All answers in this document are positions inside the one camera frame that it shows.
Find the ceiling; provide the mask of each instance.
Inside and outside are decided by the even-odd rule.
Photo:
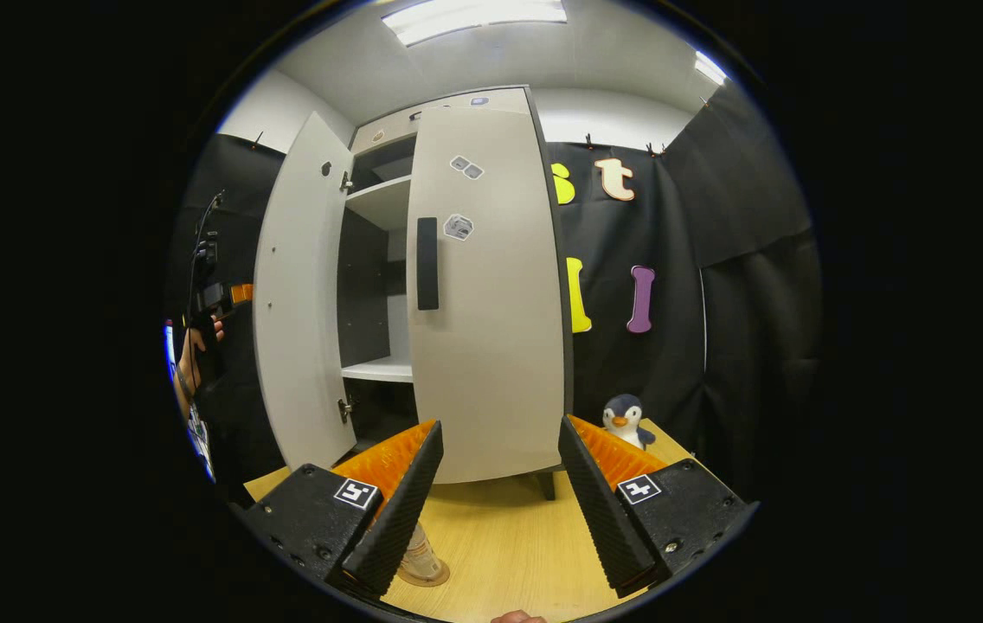
[[[371,3],[293,48],[278,65],[353,125],[467,88],[601,88],[692,114],[716,83],[665,25],[611,0],[563,0],[568,23],[484,25],[406,48],[380,17],[420,0]]]

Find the stuffed penguin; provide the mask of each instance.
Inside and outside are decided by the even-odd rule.
[[[623,441],[629,441],[642,450],[657,441],[657,435],[643,428],[641,422],[641,400],[636,395],[619,394],[607,400],[603,407],[603,428]]]

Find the cabinet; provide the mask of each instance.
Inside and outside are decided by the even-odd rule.
[[[571,334],[548,172],[524,87],[385,115],[349,149],[311,115],[254,279],[261,389],[289,466],[429,419],[445,442],[436,482],[559,464]]]

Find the white shelf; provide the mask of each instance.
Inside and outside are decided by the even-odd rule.
[[[356,366],[342,368],[342,376],[384,382],[412,382],[411,362],[409,359],[394,355],[373,359],[372,362],[357,363]]]
[[[381,182],[345,197],[345,207],[368,218],[370,223],[385,232],[408,225],[408,199],[411,196],[411,177],[397,177]]]

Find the fluorescent light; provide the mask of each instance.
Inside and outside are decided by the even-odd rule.
[[[383,18],[404,46],[446,32],[503,22],[566,23],[562,0],[428,0]]]
[[[721,86],[722,81],[726,79],[726,74],[721,68],[718,68],[713,60],[706,58],[706,55],[698,50],[696,51],[696,69],[700,74],[708,76],[718,86]]]

